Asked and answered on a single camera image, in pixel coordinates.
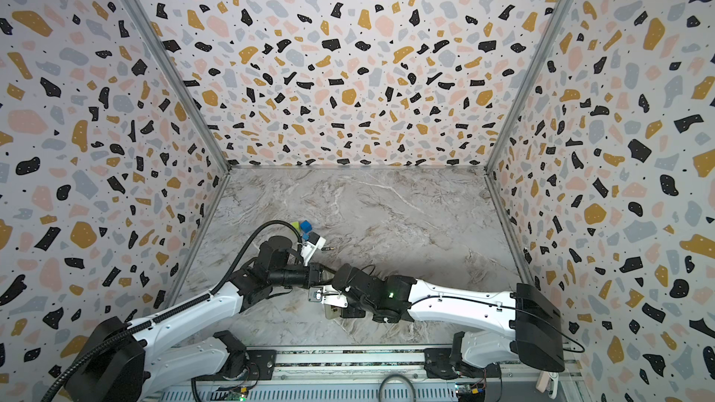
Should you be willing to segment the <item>white remote control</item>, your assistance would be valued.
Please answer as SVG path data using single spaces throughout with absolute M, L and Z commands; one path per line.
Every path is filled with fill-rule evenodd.
M 342 316 L 342 310 L 343 309 L 341 307 L 336 307 L 336 306 L 331 306 L 331 305 L 324 306 L 324 314 L 327 319 L 340 318 Z

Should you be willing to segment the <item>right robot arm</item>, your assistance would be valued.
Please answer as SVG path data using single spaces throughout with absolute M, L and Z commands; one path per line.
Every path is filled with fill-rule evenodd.
M 346 264 L 331 286 L 347 309 L 376 323 L 430 321 L 476 329 L 457 333 L 452 342 L 456 360 L 472 368 L 518 359 L 540 371 L 565 370 L 560 311 L 532 285 L 456 290 L 404 275 L 381 279 Z

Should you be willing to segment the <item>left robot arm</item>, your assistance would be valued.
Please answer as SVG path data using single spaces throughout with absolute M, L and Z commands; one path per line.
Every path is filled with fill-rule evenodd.
M 325 246 L 311 233 L 299 251 L 292 240 L 272 236 L 259 254 L 208 290 L 155 315 L 100 323 L 70 368 L 63 388 L 74 401 L 141 401 L 195 377 L 235 377 L 248 364 L 246 347 L 228 331 L 185 346 L 184 340 L 270 299 L 274 288 L 323 285 L 323 267 L 311 261 Z

